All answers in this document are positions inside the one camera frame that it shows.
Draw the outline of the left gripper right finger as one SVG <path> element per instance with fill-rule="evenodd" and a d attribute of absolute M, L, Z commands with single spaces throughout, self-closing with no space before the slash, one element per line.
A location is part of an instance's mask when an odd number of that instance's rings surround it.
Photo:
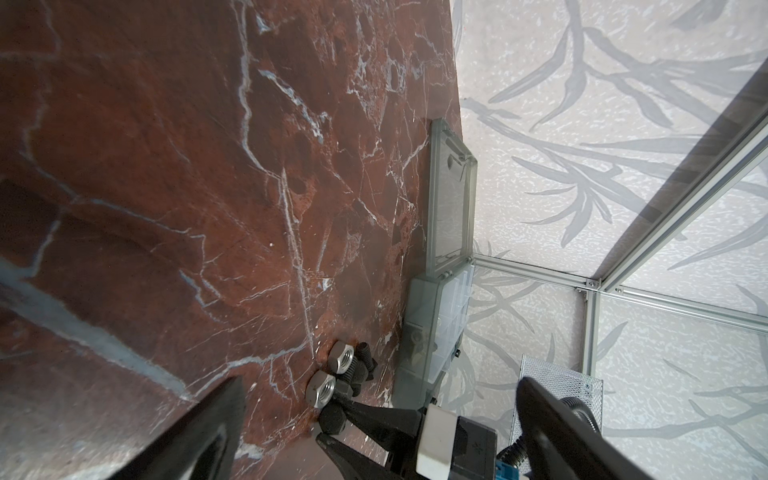
<path fill-rule="evenodd" d="M 520 380 L 516 406 L 532 479 L 649 477 L 536 380 Z"/>

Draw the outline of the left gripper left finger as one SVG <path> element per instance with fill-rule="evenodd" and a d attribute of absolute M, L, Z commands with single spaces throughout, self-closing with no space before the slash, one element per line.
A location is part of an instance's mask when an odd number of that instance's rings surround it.
<path fill-rule="evenodd" d="M 242 378 L 231 376 L 136 455 L 113 479 L 228 479 L 244 425 Z"/>

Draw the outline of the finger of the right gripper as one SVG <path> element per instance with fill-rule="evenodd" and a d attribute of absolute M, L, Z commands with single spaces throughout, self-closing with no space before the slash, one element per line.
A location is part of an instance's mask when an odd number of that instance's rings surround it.
<path fill-rule="evenodd" d="M 396 479 L 396 474 L 336 438 L 320 433 L 316 443 L 346 480 Z"/>
<path fill-rule="evenodd" d="M 352 400 L 341 406 L 347 418 L 372 438 L 415 438 L 425 418 L 422 410 L 375 407 Z"/>

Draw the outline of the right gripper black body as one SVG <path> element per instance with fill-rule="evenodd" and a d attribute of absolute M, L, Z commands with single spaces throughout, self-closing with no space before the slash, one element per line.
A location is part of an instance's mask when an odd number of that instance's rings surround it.
<path fill-rule="evenodd" d="M 416 472 L 424 419 L 400 419 L 384 423 L 383 448 L 387 452 L 384 479 L 424 479 Z"/>

